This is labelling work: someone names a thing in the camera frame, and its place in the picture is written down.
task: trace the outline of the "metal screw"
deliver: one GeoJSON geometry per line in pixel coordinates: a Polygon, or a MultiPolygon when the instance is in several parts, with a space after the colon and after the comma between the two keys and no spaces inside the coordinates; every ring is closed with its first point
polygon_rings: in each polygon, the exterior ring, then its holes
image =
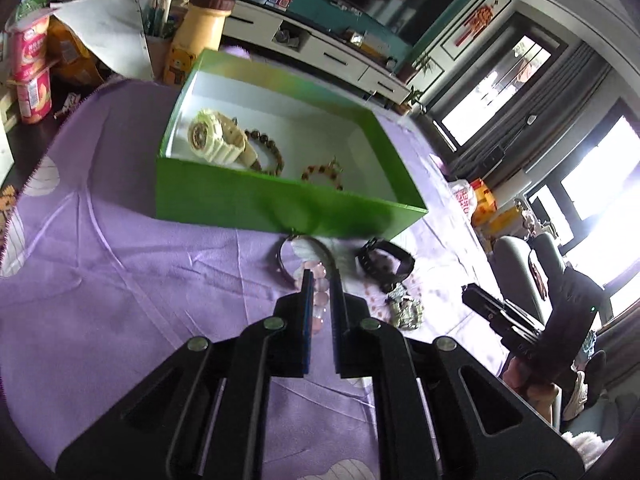
{"type": "Polygon", "coordinates": [[[456,343],[452,338],[444,336],[438,338],[436,346],[443,352],[451,352],[458,346],[458,343],[456,343]]]}
{"type": "Polygon", "coordinates": [[[280,330],[284,328],[284,320],[280,317],[268,317],[264,320],[264,327],[267,330],[280,330]]]}
{"type": "Polygon", "coordinates": [[[380,322],[373,317],[366,317],[360,322],[360,326],[364,330],[377,330],[380,328],[380,322]]]}
{"type": "Polygon", "coordinates": [[[187,348],[192,352],[202,352],[203,350],[206,350],[208,346],[209,341],[207,341],[207,338],[202,336],[192,337],[187,343],[187,348]]]}

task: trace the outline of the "brown bottle lid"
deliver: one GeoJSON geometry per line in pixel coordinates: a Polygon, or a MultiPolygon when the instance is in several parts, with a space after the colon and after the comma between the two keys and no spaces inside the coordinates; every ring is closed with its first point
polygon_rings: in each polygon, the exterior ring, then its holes
{"type": "Polygon", "coordinates": [[[231,12],[236,4],[236,0],[189,0],[189,3],[196,7],[203,7],[204,9],[231,12]]]}

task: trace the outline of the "tv stand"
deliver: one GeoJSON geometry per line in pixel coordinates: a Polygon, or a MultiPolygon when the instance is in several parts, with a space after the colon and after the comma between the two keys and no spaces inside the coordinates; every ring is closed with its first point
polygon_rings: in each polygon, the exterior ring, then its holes
{"type": "Polygon", "coordinates": [[[241,0],[225,20],[223,36],[273,50],[327,72],[369,94],[400,104],[409,95],[405,83],[350,46],[284,13],[241,0]],[[284,38],[298,41],[283,43],[284,38]]]}

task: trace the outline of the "purple tablecloth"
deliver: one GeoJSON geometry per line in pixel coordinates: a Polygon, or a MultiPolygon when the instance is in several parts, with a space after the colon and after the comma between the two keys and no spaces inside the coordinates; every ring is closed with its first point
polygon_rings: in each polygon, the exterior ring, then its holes
{"type": "MultiPolygon", "coordinates": [[[[0,376],[13,420],[53,468],[60,452],[193,335],[239,335],[292,290],[276,271],[275,234],[159,221],[155,155],[175,90],[124,82],[89,98],[60,129],[13,216],[0,267],[0,376]]],[[[398,241],[416,255],[410,290],[426,320],[408,336],[448,334],[497,373],[506,351],[460,300],[497,285],[424,138],[380,121],[430,212],[398,241]]],[[[388,316],[356,268],[362,240],[329,240],[347,292],[388,316]]],[[[313,258],[296,243],[294,271],[313,258]]],[[[271,389],[264,478],[378,476],[369,381],[334,373],[330,326],[304,380],[271,389]]]]}

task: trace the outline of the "green box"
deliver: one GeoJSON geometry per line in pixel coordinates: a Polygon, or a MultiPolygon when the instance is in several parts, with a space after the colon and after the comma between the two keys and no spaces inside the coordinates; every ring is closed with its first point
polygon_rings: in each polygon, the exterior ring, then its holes
{"type": "MultiPolygon", "coordinates": [[[[266,155],[256,146],[263,167],[266,155]]],[[[156,216],[177,222],[337,238],[392,238],[427,209],[375,115],[279,68],[205,50],[191,71],[156,160],[156,216]],[[238,118],[275,140],[281,177],[215,166],[188,149],[186,131],[203,107],[238,118]],[[307,166],[337,157],[344,191],[307,166]]]]}

